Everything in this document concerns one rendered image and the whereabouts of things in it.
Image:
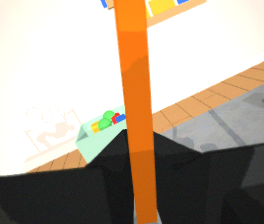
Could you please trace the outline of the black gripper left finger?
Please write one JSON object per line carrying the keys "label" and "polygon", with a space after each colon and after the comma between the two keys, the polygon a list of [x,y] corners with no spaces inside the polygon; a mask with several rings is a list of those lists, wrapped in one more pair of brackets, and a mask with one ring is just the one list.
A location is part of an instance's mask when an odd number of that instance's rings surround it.
{"label": "black gripper left finger", "polygon": [[0,175],[0,224],[134,224],[127,129],[84,167]]}

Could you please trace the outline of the orange handle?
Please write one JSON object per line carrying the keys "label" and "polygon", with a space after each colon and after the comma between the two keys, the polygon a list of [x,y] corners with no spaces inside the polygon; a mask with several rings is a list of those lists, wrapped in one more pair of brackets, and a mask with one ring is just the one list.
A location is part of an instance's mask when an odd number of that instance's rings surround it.
{"label": "orange handle", "polygon": [[157,222],[146,0],[114,0],[130,164],[138,224]]}

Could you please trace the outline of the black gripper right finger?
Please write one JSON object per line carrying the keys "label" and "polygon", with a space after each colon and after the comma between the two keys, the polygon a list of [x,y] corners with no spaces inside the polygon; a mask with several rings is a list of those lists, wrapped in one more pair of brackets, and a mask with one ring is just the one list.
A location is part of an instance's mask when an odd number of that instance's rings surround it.
{"label": "black gripper right finger", "polygon": [[202,153],[154,131],[153,139],[162,224],[220,224],[228,191],[264,183],[264,142]]}

